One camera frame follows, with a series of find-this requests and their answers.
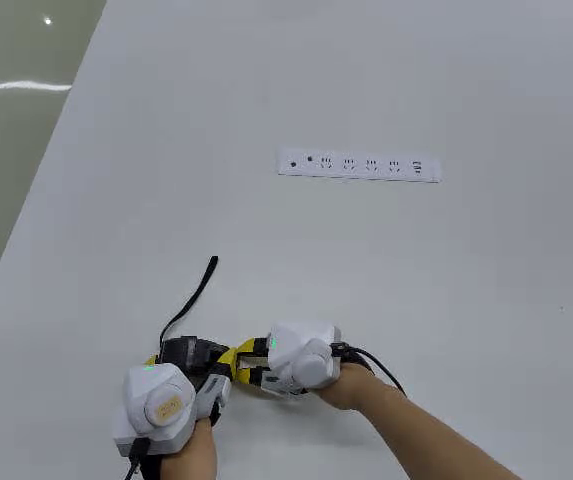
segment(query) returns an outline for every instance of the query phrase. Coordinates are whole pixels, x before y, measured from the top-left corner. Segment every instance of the orange sticker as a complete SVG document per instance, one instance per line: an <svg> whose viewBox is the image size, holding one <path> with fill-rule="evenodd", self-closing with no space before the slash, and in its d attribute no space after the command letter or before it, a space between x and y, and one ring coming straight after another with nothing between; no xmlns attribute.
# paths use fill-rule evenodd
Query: orange sticker
<svg viewBox="0 0 573 480"><path fill-rule="evenodd" d="M182 401L179 395L174 395L167 402L162 403L155 410L155 415L159 422L164 422L168 417L175 415L182 408Z"/></svg>

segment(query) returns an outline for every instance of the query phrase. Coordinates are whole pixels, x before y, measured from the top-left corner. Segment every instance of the hand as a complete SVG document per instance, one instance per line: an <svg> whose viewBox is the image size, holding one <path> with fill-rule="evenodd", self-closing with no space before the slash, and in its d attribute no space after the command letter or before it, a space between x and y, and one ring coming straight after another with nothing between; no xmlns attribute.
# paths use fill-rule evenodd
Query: hand
<svg viewBox="0 0 573 480"><path fill-rule="evenodd" d="M315 393L340 410L359 410L364 390L372 382L381 383L381 380L361 365L343 363L337 381Z"/></svg>
<svg viewBox="0 0 573 480"><path fill-rule="evenodd" d="M162 459L161 480L215 480L217 453L210 420L195 424L193 436L179 452Z"/></svg>

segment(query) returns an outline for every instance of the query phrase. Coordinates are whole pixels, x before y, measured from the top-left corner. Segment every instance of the gray floor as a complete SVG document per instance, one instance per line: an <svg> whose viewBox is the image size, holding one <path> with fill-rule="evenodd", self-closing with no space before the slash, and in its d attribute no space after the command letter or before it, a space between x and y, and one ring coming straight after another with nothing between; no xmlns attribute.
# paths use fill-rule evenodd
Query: gray floor
<svg viewBox="0 0 573 480"><path fill-rule="evenodd" d="M0 0L0 257L105 0Z"/></svg>

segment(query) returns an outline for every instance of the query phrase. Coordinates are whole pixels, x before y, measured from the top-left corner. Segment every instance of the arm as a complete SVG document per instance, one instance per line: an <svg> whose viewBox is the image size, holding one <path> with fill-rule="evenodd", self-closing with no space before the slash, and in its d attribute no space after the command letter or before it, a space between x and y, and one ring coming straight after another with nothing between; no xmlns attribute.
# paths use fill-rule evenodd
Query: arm
<svg viewBox="0 0 573 480"><path fill-rule="evenodd" d="M334 407L361 412L412 480L519 478L359 365L342 365L339 380L317 393Z"/></svg>
<svg viewBox="0 0 573 480"><path fill-rule="evenodd" d="M210 420L195 424L189 442L179 452L162 460L161 480L215 480L217 453Z"/></svg>

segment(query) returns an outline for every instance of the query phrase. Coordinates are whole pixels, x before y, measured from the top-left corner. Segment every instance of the white power strip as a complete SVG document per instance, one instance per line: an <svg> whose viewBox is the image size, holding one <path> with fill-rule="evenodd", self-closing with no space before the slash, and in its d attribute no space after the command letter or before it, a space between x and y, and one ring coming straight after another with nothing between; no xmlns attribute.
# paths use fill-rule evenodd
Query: white power strip
<svg viewBox="0 0 573 480"><path fill-rule="evenodd" d="M440 182L442 179L442 169L437 159L303 148L282 148L277 155L277 173L429 183Z"/></svg>

